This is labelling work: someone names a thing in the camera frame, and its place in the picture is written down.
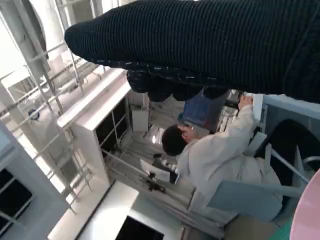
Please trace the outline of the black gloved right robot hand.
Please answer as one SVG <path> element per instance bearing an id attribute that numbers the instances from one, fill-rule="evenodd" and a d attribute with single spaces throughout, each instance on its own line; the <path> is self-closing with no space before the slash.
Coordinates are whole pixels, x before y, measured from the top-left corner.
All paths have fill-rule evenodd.
<path id="1" fill-rule="evenodd" d="M 126 70 L 154 102 L 228 90 L 320 101 L 317 0 L 137 0 L 70 26 L 64 40 Z"/>

